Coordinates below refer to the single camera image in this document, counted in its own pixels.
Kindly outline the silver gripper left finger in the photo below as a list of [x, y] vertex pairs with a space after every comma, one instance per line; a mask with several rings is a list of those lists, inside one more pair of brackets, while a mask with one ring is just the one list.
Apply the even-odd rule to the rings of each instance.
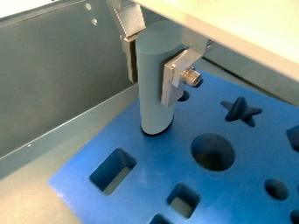
[[137, 82], [136, 38], [140, 31], [145, 28], [141, 7], [131, 0], [107, 0], [107, 6], [120, 32], [128, 79], [132, 82]]

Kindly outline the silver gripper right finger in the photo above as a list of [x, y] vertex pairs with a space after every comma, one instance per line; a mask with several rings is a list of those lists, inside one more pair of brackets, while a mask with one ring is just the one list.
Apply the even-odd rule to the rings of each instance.
[[196, 87], [201, 75], [195, 71], [193, 63], [211, 50], [212, 41], [191, 29], [181, 29], [184, 49], [163, 66], [161, 104], [171, 107], [183, 96], [183, 85]]

